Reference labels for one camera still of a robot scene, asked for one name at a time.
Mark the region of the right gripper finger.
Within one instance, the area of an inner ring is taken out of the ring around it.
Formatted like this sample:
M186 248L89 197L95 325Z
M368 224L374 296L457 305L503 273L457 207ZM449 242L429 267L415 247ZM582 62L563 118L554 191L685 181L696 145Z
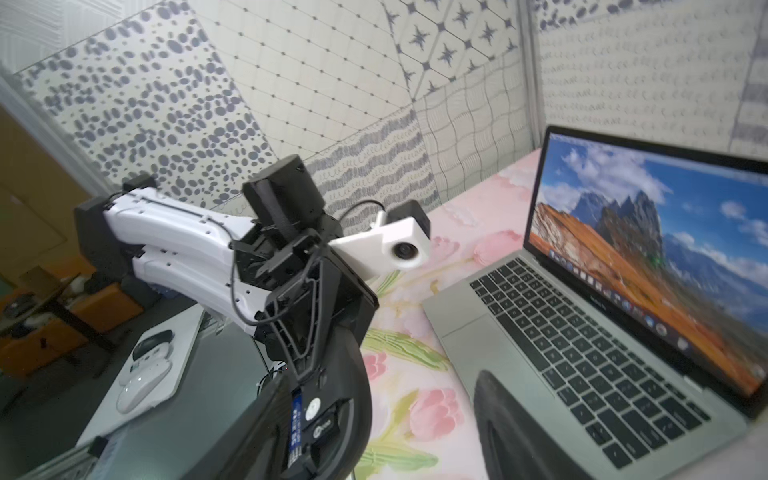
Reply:
M588 479L492 372L479 373L473 408L490 479Z

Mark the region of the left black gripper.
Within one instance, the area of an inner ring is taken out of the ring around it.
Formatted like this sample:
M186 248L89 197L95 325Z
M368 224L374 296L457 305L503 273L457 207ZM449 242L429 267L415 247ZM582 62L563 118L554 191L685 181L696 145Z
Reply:
M332 251L330 234L309 228L282 248L260 251L268 238L255 227L246 239L230 242L230 304L304 384L319 374L329 338L338 326L354 342L365 335L378 299L360 276Z

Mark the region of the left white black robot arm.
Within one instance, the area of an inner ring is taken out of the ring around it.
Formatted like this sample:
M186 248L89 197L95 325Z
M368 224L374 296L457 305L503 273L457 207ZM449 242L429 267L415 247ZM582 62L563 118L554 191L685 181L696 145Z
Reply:
M365 379L360 346L378 300L335 247L342 222L301 159L247 182L254 217L162 195L148 175L74 210L82 254L110 277L174 290L232 320L300 384Z

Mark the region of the black wireless mouse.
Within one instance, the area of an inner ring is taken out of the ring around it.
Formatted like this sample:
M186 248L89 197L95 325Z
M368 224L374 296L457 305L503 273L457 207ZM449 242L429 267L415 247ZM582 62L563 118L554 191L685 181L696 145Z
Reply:
M300 385L280 374L243 411L187 479L344 479L369 440L372 397L357 340L327 338L318 371Z

